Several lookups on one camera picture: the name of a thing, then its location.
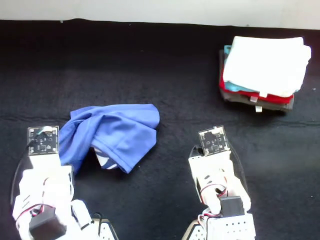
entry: red cloth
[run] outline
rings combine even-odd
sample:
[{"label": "red cloth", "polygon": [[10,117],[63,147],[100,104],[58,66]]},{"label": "red cloth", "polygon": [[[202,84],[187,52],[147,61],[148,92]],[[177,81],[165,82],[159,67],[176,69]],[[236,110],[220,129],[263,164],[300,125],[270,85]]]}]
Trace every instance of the red cloth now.
[{"label": "red cloth", "polygon": [[264,100],[274,104],[288,104],[290,103],[291,99],[294,97],[293,95],[289,97],[280,97],[280,96],[271,95],[271,94],[268,94],[267,97],[262,97],[262,96],[259,96],[258,92],[253,92],[253,91],[252,92],[251,91],[229,91],[228,89],[225,88],[223,73],[224,73],[224,70],[222,69],[219,86],[226,93],[241,94],[241,95],[246,95],[248,97],[257,97],[260,100]]}]

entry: white towel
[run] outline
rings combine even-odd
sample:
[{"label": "white towel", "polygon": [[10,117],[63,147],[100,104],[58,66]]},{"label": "white towel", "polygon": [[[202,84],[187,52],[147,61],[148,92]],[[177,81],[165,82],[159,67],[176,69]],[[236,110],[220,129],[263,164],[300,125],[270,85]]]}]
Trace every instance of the white towel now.
[{"label": "white towel", "polygon": [[223,80],[260,92],[289,97],[300,90],[311,48],[302,37],[269,39],[235,36]]}]

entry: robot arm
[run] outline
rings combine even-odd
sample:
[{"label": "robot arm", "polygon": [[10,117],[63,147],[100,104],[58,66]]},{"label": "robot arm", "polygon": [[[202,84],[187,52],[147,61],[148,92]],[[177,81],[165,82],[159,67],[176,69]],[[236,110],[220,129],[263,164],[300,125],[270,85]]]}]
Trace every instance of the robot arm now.
[{"label": "robot arm", "polygon": [[208,208],[198,216],[207,240],[254,240],[250,197],[235,176],[223,126],[199,133],[201,147],[193,147],[189,164],[200,201]]},{"label": "robot arm", "polygon": [[85,203],[73,200],[73,171],[60,164],[58,131],[58,126],[28,128],[28,158],[33,168],[23,171],[12,211],[20,238],[116,240],[109,222],[93,221]]}]

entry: gray cloth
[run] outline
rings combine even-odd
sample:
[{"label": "gray cloth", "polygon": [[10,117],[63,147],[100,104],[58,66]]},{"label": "gray cloth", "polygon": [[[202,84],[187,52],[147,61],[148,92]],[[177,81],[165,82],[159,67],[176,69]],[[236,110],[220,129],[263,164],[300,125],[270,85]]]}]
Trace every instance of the gray cloth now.
[{"label": "gray cloth", "polygon": [[[224,51],[219,51],[219,81],[221,79],[222,70],[224,67]],[[225,101],[228,102],[237,102],[237,103],[243,103],[248,104],[252,106],[261,106],[262,109],[268,109],[268,110],[274,110],[274,111],[283,111],[283,112],[289,112],[293,109],[295,97],[291,99],[291,101],[287,104],[277,104],[272,103],[264,100],[258,99],[257,102],[250,101],[250,98],[246,95],[236,94],[236,93],[229,93],[223,91],[221,88],[220,92]]]}]

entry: clothing tag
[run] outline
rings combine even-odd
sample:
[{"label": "clothing tag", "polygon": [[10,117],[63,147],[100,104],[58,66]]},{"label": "clothing tag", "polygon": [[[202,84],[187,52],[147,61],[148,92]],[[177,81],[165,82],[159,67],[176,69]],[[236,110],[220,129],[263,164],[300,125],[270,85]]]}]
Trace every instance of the clothing tag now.
[{"label": "clothing tag", "polygon": [[258,97],[257,96],[251,96],[250,97],[250,101],[256,103],[258,101]]},{"label": "clothing tag", "polygon": [[255,106],[256,113],[262,113],[262,106]]},{"label": "clothing tag", "polygon": [[259,96],[262,98],[266,98],[268,96],[268,93],[261,91],[259,92]]}]

